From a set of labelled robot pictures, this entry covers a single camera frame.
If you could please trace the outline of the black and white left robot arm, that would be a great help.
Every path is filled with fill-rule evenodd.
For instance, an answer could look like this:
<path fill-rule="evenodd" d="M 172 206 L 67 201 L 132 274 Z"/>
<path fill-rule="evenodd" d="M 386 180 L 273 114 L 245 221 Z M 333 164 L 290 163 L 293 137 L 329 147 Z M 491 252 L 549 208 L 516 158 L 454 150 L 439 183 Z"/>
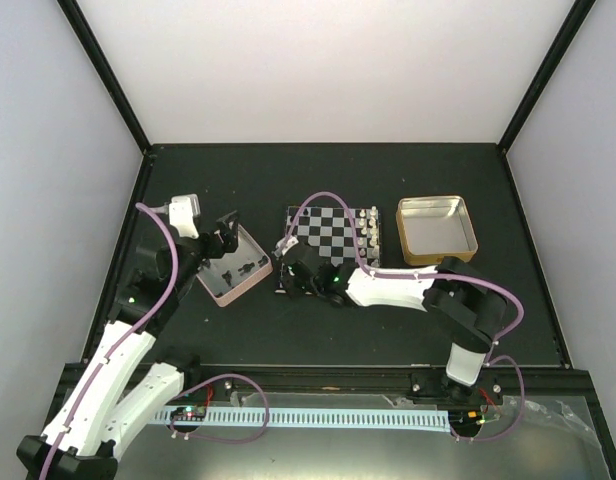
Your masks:
<path fill-rule="evenodd" d="M 209 261 L 238 248 L 239 216 L 231 212 L 213 230 L 197 229 L 198 213 L 171 206 L 168 219 L 144 204 L 161 230 L 160 248 L 140 247 L 119 291 L 98 348 L 61 410 L 39 435 L 27 435 L 16 455 L 32 479 L 112 479 L 130 443 L 169 400 L 202 388 L 199 358 L 166 354 L 137 386 L 125 388 L 140 361 Z"/>

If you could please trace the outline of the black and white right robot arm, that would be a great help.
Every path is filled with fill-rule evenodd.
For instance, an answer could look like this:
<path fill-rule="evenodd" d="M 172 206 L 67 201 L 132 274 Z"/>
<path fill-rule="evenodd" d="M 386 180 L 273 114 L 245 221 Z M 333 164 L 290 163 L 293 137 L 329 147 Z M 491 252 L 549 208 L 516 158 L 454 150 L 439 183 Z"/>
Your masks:
<path fill-rule="evenodd" d="M 414 269 L 354 261 L 335 266 L 296 238 L 281 243 L 275 256 L 289 295 L 309 294 L 336 306 L 389 306 L 432 315 L 451 339 L 442 379 L 445 396 L 464 403 L 478 392 L 479 374 L 511 301 L 467 263 L 446 257 L 438 265 Z"/>

